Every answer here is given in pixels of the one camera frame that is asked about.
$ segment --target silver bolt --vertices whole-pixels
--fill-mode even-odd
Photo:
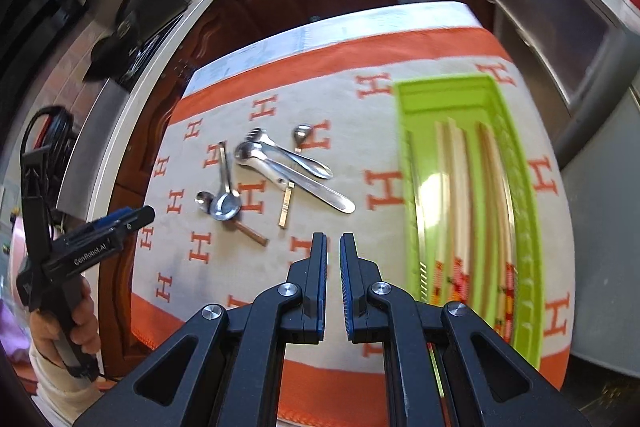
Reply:
[[[391,292],[391,285],[384,281],[374,282],[371,285],[371,291],[376,295],[387,295]]]
[[[220,317],[220,315],[222,315],[222,308],[217,304],[210,304],[202,309],[202,316],[208,321],[212,321]]]
[[[290,297],[298,293],[298,287],[292,282],[284,282],[278,286],[278,293],[283,297]]]
[[[452,302],[447,304],[447,311],[456,317],[462,317],[468,311],[468,308],[462,302]]]

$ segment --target orange stripe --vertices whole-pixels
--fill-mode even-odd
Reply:
[[[566,367],[569,363],[569,350],[570,348],[567,347],[564,351],[560,351],[560,353],[542,357],[540,360],[540,374],[556,389],[560,389],[564,382]]]
[[[131,331],[156,349],[184,323],[131,294]],[[569,348],[540,362],[540,373],[560,389]],[[313,427],[385,427],[385,376],[323,369],[285,360],[278,417]]]
[[[484,28],[441,28],[364,37],[281,58],[190,94],[178,102],[169,125],[253,94],[339,71],[469,55],[511,60],[500,42]]]

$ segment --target spoon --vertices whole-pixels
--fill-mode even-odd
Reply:
[[[211,208],[211,202],[214,199],[214,195],[211,192],[207,192],[206,190],[201,190],[196,194],[196,203],[200,207],[205,214],[209,214],[209,209]],[[248,226],[242,223],[238,219],[238,215],[234,219],[229,219],[228,221],[223,221],[223,225],[225,227],[233,227],[236,230],[240,230],[240,232],[244,233],[244,235],[253,239],[259,245],[266,247],[269,244],[269,239],[255,232],[255,230],[250,229]]]
[[[307,123],[301,123],[293,129],[293,142],[296,144],[296,153],[302,151],[302,144],[309,137],[313,128]],[[282,199],[282,207],[280,208],[280,219],[278,220],[278,226],[281,229],[287,228],[287,217],[289,216],[289,206],[291,204],[291,193],[296,186],[294,182],[289,182],[287,189],[284,191],[284,198]]]
[[[210,202],[209,214],[217,221],[232,219],[242,206],[240,194],[231,188],[231,171],[226,159],[225,143],[218,143],[220,152],[220,190]]]
[[[284,154],[286,157],[293,160],[295,163],[300,165],[303,169],[305,169],[307,172],[310,172],[317,178],[322,178],[323,180],[330,180],[331,178],[334,177],[334,174],[331,172],[331,169],[326,165],[316,160],[312,160],[311,158],[307,158],[302,154],[291,152],[277,145],[276,142],[274,142],[271,138],[269,138],[269,135],[266,133],[264,129],[256,127],[254,130],[249,132],[249,134],[246,136],[246,139],[249,140],[250,142],[266,145],[267,147],[265,148],[273,149],[274,151]]]
[[[303,190],[306,190],[309,194],[324,201],[324,203],[334,207],[335,209],[344,212],[345,214],[351,214],[356,209],[353,201],[345,198],[342,194],[338,194],[335,190],[331,190],[329,187],[325,187],[321,183],[308,178],[304,174],[300,174],[286,165],[278,163],[267,157],[267,155],[262,151],[262,146],[262,143],[254,143],[250,141],[242,142],[238,147],[236,147],[236,160],[238,160],[240,165],[252,167],[261,173],[264,173],[265,170],[274,172],[274,175],[267,177],[279,188],[283,187],[281,181],[284,181],[284,187],[287,186],[289,181],[292,181]]]

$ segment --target green plastic tray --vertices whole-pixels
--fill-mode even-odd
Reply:
[[[469,303],[474,309],[484,309],[482,318],[492,327],[496,314],[497,292],[490,291],[484,303],[483,280],[486,268],[491,273],[491,288],[497,286],[498,255],[495,248],[485,248],[484,211],[486,192],[482,174],[481,143],[476,131],[478,122],[489,126],[496,137],[500,156],[511,190],[515,220],[516,286],[514,299],[514,331],[511,345],[536,368],[540,366],[544,328],[544,281],[542,248],[538,228],[536,200],[529,178],[529,168],[518,140],[510,112],[494,79],[488,74],[460,74],[398,82],[394,84],[398,106],[401,143],[401,168],[404,201],[406,202],[407,291],[420,299],[420,263],[417,248],[417,219],[415,216],[412,166],[407,131],[412,135],[411,150],[414,169],[422,184],[438,172],[436,122],[455,120],[466,133],[470,187],[473,194],[472,256]],[[425,231],[427,252],[427,280],[433,283],[438,225]]]

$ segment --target table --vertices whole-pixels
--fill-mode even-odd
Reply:
[[[296,28],[197,71],[172,114],[146,204],[152,226],[138,235],[131,328],[156,347],[202,306],[250,302],[308,255],[313,232],[329,238],[325,341],[288,346],[279,417],[304,425],[386,425],[380,346],[347,343],[338,240],[354,232],[358,253],[402,286],[404,205],[390,83],[434,74],[491,73],[512,111],[536,191],[545,263],[546,325],[540,371],[559,387],[574,312],[574,244],[562,181],[529,91],[510,58],[452,2],[368,10]],[[332,167],[327,184],[356,204],[339,214],[295,191],[287,230],[277,226],[282,192],[234,166],[242,220],[270,238],[265,249],[201,213],[194,196],[219,184],[216,147],[228,151],[253,127],[289,144],[314,126],[306,153]]]

